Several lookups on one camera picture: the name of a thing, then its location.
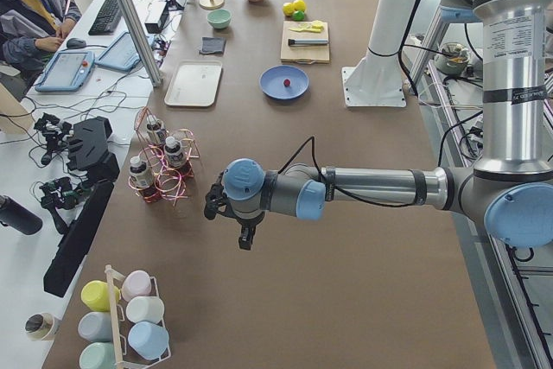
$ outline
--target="person's hand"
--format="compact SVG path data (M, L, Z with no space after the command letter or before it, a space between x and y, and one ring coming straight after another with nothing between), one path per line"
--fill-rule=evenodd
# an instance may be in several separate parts
M73 19L67 18L67 19L66 19L65 21L63 21L63 23L56 29L55 35L56 35L58 38L66 39L67 36L69 35L69 32L71 32L71 29L74 28L75 24L77 24L76 21L74 21Z
M35 41L35 46L41 51L55 52L60 47L63 40L61 38L56 38L54 36L49 36L48 38L39 38Z

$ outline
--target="brown table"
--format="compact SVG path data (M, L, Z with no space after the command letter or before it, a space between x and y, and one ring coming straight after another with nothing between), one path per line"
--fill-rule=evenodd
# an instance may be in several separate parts
M168 108L163 89L150 109L170 129L198 139L193 196L148 206L122 173L46 368L78 365L86 342L77 324L84 284L111 264L157 276L173 356L161 368L489 368L493 358L449 213L328 203L323 219L268 213L253 251L238 249L239 225L208 221L203 197L217 174L248 156L279 169L308 136L321 165L432 169L435 158L417 102L404 109L347 109L340 70L364 55L378 0L306 0L308 18L329 24L331 63L302 67L308 92L292 103L267 99L261 73L280 64L282 4L226 0L229 29L214 33L189 0L164 63L165 86L202 36L227 39L215 105ZM136 153L135 144L130 155ZM304 151L300 162L310 162Z

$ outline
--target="green bowl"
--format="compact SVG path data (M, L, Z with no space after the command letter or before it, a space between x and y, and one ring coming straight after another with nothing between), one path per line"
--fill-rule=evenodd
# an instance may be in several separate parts
M224 29L231 23L231 12L217 9L207 14L207 21L214 29Z

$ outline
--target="white tray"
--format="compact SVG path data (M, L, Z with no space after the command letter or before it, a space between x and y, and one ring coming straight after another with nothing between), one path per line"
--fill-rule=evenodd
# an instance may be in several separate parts
M208 107L215 102L223 64L217 60L184 60L177 67L165 104L180 107Z

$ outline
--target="computer mouse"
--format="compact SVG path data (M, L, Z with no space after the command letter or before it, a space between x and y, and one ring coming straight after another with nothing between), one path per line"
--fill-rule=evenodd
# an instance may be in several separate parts
M86 47L86 41L79 38L70 38L66 43L67 49L79 49Z

